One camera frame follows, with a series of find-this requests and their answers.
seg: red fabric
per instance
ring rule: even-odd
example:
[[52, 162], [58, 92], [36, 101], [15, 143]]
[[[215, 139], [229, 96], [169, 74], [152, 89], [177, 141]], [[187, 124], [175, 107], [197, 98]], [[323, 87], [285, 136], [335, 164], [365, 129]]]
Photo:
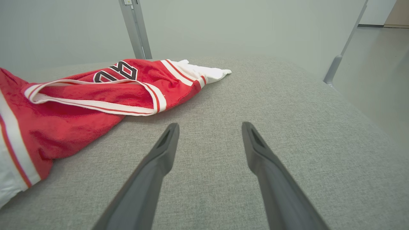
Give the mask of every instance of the red fabric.
[[[123, 67], [122, 72], [126, 74], [119, 74], [115, 71], [115, 68], [118, 67], [117, 63], [111, 68], [77, 74], [64, 79], [86, 82], [112, 81], [107, 77], [99, 76], [101, 72], [113, 76], [114, 80], [128, 78], [129, 82], [132, 82], [136, 79], [160, 89], [166, 99], [166, 110], [189, 100], [201, 90], [198, 81], [194, 81], [192, 86], [181, 83], [160, 61], [127, 59], [124, 62], [131, 67]], [[46, 87], [39, 93], [56, 98], [106, 101], [152, 109], [152, 96], [144, 86], [129, 82], [86, 85], [71, 83], [68, 86]], [[124, 115], [103, 113], [52, 101], [33, 104], [24, 95], [24, 92], [33, 85], [36, 83], [27, 83], [7, 70], [0, 69], [0, 93], [3, 94], [18, 121], [21, 138], [41, 179], [47, 177], [53, 159], [72, 156], [93, 140], [107, 133], [124, 118]], [[5, 131], [3, 138], [7, 143]]]

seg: basketball jersey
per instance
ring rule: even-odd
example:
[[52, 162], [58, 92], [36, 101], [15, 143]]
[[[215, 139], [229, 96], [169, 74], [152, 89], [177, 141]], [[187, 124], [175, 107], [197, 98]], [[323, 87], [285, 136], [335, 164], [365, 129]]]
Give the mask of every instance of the basketball jersey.
[[53, 159], [77, 153], [125, 115], [171, 109], [229, 73], [187, 60], [126, 59], [102, 70], [28, 83], [0, 68], [0, 207], [45, 179]]

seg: gray floor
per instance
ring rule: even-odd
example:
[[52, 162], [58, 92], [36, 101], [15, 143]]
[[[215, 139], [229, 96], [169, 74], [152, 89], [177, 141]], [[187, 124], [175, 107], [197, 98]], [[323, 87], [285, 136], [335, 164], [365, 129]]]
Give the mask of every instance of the gray floor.
[[358, 28], [334, 87], [409, 151], [409, 29]]

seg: gray fabric surface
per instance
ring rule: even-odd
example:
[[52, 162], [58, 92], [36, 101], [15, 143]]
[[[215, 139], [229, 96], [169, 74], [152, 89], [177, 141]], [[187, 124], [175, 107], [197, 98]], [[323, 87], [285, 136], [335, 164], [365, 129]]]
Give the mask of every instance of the gray fabric surface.
[[[189, 59], [233, 71], [179, 107], [127, 117], [0, 210], [2, 229], [90, 229], [166, 126], [180, 125], [153, 229], [268, 229], [241, 122], [250, 121], [331, 229], [407, 229], [409, 156], [334, 89], [274, 59]], [[106, 67], [25, 75], [49, 81]]]

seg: gray wall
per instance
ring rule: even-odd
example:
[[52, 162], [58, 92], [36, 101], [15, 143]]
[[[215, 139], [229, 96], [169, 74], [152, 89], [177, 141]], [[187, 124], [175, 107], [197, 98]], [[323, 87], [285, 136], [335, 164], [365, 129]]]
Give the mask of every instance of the gray wall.
[[154, 59], [266, 55], [294, 62], [323, 79], [365, 0], [140, 3]]
[[0, 1], [0, 67], [11, 72], [135, 58], [118, 0]]

